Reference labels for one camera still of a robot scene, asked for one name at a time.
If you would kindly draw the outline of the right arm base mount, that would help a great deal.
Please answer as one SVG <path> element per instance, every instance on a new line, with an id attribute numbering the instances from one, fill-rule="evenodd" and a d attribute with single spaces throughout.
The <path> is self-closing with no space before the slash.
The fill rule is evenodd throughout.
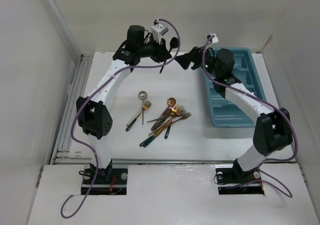
<path id="1" fill-rule="evenodd" d="M 243 176 L 237 176 L 231 167 L 215 169 L 214 182 L 219 195 L 264 195 L 260 172 L 255 169 Z"/>

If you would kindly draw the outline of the black spoon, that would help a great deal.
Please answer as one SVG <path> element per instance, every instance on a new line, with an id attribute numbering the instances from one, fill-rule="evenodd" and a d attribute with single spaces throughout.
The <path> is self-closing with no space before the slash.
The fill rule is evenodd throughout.
<path id="1" fill-rule="evenodd" d="M 162 38 L 160 43 L 160 62 L 165 64 L 167 60 L 172 57 L 172 50 L 178 48 L 179 45 L 179 39 L 177 37 L 172 37 L 169 42 L 169 49 L 167 49 L 166 40 Z"/>

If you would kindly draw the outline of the silver round spoon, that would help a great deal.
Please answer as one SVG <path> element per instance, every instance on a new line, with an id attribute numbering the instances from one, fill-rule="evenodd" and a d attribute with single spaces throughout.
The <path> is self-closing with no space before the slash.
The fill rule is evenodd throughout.
<path id="1" fill-rule="evenodd" d="M 142 125 L 142 128 L 144 127 L 144 102 L 145 100 L 148 98 L 148 94 L 146 91 L 142 90 L 139 92 L 138 94 L 138 98 L 141 100 L 141 107 L 142 107 L 142 113 L 141 113 L 141 125 Z"/>

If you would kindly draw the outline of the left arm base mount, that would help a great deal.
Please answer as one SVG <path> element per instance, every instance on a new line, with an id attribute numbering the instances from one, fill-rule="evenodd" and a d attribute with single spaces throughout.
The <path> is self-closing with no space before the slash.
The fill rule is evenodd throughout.
<path id="1" fill-rule="evenodd" d="M 80 170 L 82 176 L 81 194 L 85 195 L 89 190 L 96 168 L 91 166 Z M 93 183 L 89 195 L 122 196 L 127 194 L 128 169 L 107 167 L 100 169 Z"/>

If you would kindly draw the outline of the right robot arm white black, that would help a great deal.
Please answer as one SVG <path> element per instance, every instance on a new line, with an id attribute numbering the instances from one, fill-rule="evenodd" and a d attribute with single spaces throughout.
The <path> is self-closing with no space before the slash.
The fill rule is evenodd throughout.
<path id="1" fill-rule="evenodd" d="M 222 184 L 247 183 L 250 175 L 274 152 L 293 142 L 290 114 L 284 108 L 272 107 L 253 95 L 233 72 L 235 59 L 226 48 L 214 52 L 212 48 L 194 47 L 179 55 L 176 62 L 184 69 L 203 68 L 214 76 L 213 87 L 223 98 L 240 108 L 255 125 L 252 146 L 235 159 L 231 169 L 218 171 Z"/>

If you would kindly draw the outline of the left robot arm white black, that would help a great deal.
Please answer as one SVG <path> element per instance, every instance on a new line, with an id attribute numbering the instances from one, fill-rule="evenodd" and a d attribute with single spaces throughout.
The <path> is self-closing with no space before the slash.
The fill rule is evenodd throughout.
<path id="1" fill-rule="evenodd" d="M 76 100 L 76 115 L 72 126 L 79 126 L 82 132 L 91 138 L 90 142 L 80 141 L 72 135 L 72 139 L 92 151 L 93 160 L 85 176 L 96 178 L 100 183 L 111 180 L 110 170 L 112 159 L 106 155 L 102 145 L 103 137 L 111 131 L 113 119 L 109 105 L 121 83 L 134 68 L 139 68 L 143 58 L 150 58 L 159 64 L 166 63 L 172 58 L 167 50 L 164 34 L 168 27 L 161 23 L 154 24 L 149 33 L 141 25 L 130 25 L 126 38 L 113 54 L 108 70 L 97 87 L 86 97 Z"/>

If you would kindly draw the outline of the copper spoon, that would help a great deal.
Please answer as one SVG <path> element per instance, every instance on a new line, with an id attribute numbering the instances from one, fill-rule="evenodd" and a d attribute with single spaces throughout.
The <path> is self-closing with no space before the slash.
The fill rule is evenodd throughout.
<path id="1" fill-rule="evenodd" d="M 156 122 L 154 123 L 154 125 L 151 127 L 151 131 L 153 131 L 156 126 L 160 123 L 160 121 L 162 119 L 164 119 L 165 117 L 169 116 L 172 112 L 172 108 L 176 105 L 177 101 L 174 97 L 170 97 L 167 100 L 167 108 L 164 110 L 164 112 L 161 114 L 161 116 L 156 120 Z"/>

